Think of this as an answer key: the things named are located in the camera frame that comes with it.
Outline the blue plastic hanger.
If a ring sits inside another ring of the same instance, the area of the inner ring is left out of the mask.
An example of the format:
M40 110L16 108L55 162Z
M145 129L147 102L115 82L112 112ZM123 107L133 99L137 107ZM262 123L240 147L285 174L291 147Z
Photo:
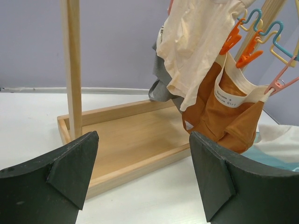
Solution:
M254 13L258 13L257 18L251 24L249 29L246 29L243 25L250 22ZM244 13L244 16L237 18L238 25L246 32L249 30L254 31L253 37L249 40L249 42L245 45L245 49L242 51L240 57L238 58L238 63L240 66L245 66L258 58L263 51L258 50L255 51L257 44L264 44L269 39L272 39L272 45L270 47L270 52L281 62L285 64L289 64L291 67L295 67L296 63L299 61L299 46L295 47L294 53L289 52L284 47L282 47L278 41L281 38L281 33L283 31L284 25L281 21L272 22L269 27L264 31L261 29L263 20L262 20L262 10L254 9L247 14Z

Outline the white underwear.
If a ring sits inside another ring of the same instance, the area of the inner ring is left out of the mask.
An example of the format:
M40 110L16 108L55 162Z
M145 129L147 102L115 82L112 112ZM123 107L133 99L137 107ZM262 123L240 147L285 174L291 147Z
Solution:
M299 127L259 125L259 138L254 144L260 151L287 163L299 162Z

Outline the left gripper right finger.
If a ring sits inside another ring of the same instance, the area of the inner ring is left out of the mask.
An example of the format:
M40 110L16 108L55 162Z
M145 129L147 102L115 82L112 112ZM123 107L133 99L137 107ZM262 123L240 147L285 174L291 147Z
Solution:
M299 174L253 161L192 132L192 162L207 222L296 224Z

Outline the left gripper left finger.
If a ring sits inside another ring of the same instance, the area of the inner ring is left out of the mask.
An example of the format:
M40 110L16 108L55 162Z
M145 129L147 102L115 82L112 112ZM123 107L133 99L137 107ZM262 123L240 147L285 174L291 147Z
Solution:
M70 143L0 172L2 224L74 224L83 209L99 136Z

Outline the beige cotton underwear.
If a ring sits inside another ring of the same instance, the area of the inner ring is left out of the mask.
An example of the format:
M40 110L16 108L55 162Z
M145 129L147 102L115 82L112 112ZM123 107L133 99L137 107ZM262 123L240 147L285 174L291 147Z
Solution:
M171 80L167 89L183 97L185 111L213 65L237 17L252 0L175 0L157 37L157 55Z

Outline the orange and cream underwear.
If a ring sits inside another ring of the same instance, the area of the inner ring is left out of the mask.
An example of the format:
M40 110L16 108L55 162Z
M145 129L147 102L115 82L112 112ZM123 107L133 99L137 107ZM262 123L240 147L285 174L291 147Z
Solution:
M217 56L201 82L196 103L182 113L183 127L199 132L239 154L254 143L263 106L270 93L267 85L246 79L230 53Z

